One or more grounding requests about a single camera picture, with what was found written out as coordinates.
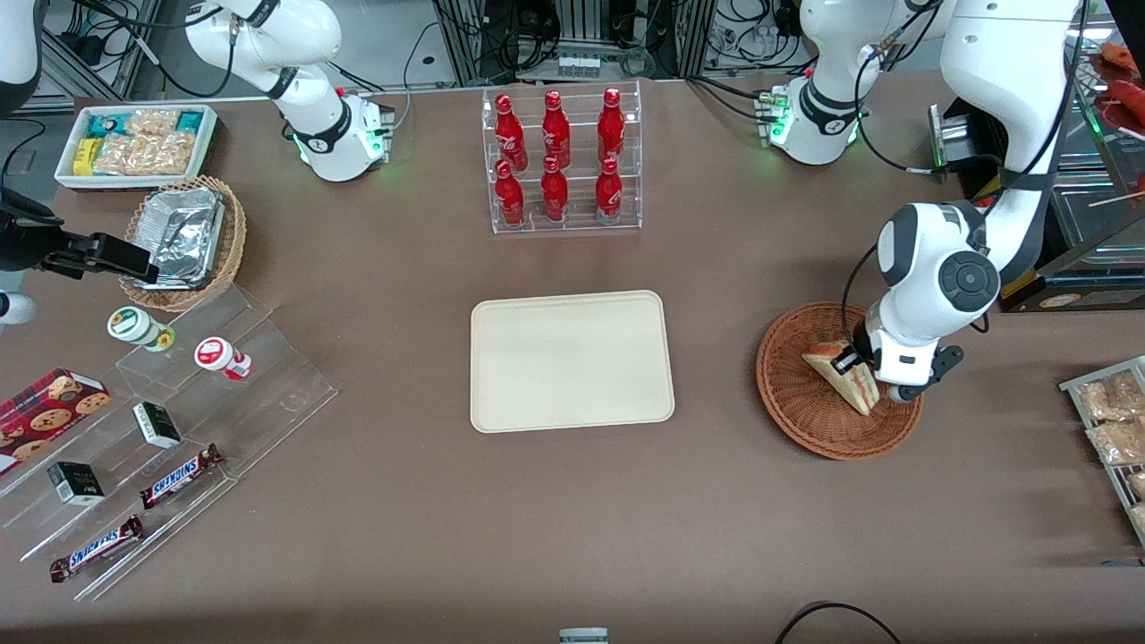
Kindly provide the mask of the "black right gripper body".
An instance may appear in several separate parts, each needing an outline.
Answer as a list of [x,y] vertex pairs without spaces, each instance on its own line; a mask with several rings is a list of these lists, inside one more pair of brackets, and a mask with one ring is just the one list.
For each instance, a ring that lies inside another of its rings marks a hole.
[[24,272],[35,269],[54,272],[69,278],[82,278],[82,270],[61,267],[53,254],[69,252],[74,233],[63,229],[63,221],[50,209],[27,199],[15,189],[3,189],[1,212],[1,270]]

